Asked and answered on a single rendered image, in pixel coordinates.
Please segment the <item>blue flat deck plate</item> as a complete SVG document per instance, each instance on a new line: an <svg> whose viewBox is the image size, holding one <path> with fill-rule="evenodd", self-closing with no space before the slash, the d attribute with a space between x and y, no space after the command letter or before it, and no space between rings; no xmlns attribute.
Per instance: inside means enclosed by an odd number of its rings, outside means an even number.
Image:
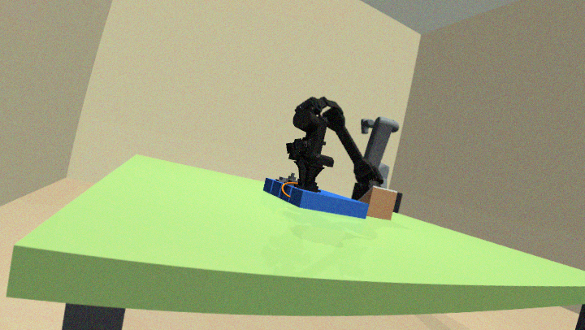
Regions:
<svg viewBox="0 0 585 330"><path fill-rule="evenodd" d="M286 197L281 187L287 182L299 182L292 173L288 178L279 177L279 179L266 178L263 191L274 195L294 206L308 209L312 211L321 211L335 215L352 216L357 218L366 218L369 204L358 202L350 198L346 198L328 191L321 190L319 192L311 192L304 189L294 187L293 184L285 185L284 192L290 196Z"/></svg>

